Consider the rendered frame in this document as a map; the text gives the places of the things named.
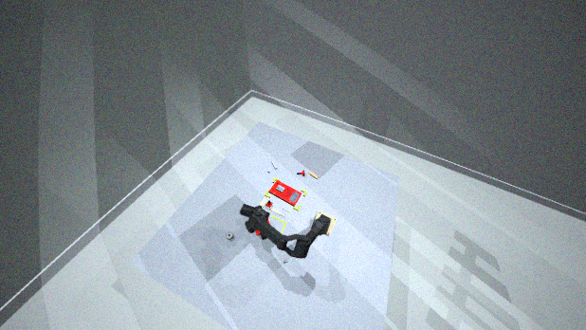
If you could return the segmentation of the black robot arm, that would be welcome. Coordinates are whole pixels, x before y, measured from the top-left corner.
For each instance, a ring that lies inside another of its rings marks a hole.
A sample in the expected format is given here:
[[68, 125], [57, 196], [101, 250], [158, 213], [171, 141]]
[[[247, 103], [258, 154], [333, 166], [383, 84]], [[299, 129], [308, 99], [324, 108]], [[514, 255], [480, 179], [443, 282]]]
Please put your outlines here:
[[[327, 235], [332, 220], [322, 214], [319, 219], [313, 222], [311, 230], [305, 236], [299, 234], [286, 236], [267, 223], [266, 220], [268, 220], [270, 213], [263, 209], [256, 210], [254, 207], [243, 204], [239, 214], [248, 217], [248, 221], [245, 222], [248, 233], [260, 231], [277, 246], [277, 249], [284, 250], [291, 257], [300, 259], [306, 258], [311, 244], [318, 236]], [[286, 244], [294, 240], [297, 240], [296, 246], [294, 250], [291, 250]]]

